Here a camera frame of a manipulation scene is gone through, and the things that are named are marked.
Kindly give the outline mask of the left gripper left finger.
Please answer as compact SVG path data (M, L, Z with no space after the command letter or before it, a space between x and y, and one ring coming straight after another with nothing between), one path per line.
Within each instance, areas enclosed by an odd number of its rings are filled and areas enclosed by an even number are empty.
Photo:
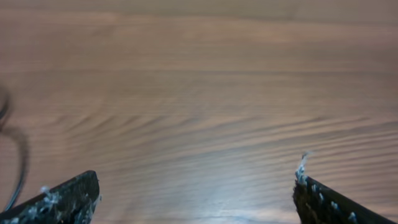
M2 212L1 224L90 223L99 201L99 180L88 170Z

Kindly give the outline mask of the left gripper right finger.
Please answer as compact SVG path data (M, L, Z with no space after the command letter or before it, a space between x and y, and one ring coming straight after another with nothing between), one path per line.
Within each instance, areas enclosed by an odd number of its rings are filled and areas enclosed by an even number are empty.
M295 171L292 195L302 224L395 224L308 176L308 155L303 154Z

